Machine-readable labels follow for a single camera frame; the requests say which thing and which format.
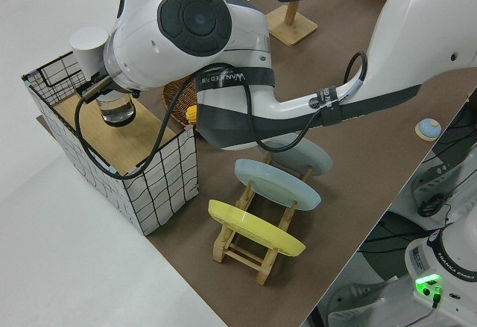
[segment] black strap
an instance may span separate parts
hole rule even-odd
[[[274,70],[270,68],[233,67],[204,72],[195,78],[197,92],[243,85],[275,86]]]
[[[312,109],[320,109],[324,126],[339,124],[343,121],[336,86],[318,91],[316,98],[310,99],[309,106]]]

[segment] green light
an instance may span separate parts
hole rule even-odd
[[[419,279],[416,279],[416,289],[420,292],[423,293],[424,288],[426,285],[430,282],[436,282],[437,280],[440,280],[440,275],[433,273],[432,275],[420,277]],[[436,287],[436,293],[440,293],[440,287]]]
[[[440,275],[438,275],[436,273],[433,273],[432,275],[420,277],[419,279],[417,279],[416,280],[416,285],[425,284],[429,281],[435,281],[435,280],[438,280],[438,279],[440,279]]]

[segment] wicker basket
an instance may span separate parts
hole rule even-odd
[[[169,108],[172,99],[176,95],[177,91],[182,87],[189,77],[183,77],[182,79],[172,81],[164,86],[162,89],[162,102],[166,109]],[[190,106],[197,105],[197,94],[195,93],[194,81],[187,85],[186,89],[179,97],[176,106],[172,110],[172,118],[182,124],[184,127],[189,124],[186,118],[186,111]]]

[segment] small round button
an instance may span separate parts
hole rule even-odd
[[[215,14],[210,5],[196,1],[184,10],[184,24],[191,33],[199,36],[210,34],[215,28]]]

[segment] light blue plate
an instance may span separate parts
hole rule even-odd
[[[264,143],[272,148],[288,145],[297,138],[296,133],[272,137],[264,140]],[[312,176],[325,174],[333,166],[333,160],[328,153],[308,139],[301,141],[293,148],[281,153],[270,153],[273,162],[300,174],[305,174],[308,168],[312,168]]]
[[[236,176],[244,185],[252,181],[257,194],[289,207],[297,201],[297,210],[312,210],[321,202],[309,185],[281,169],[250,159],[236,161]]]

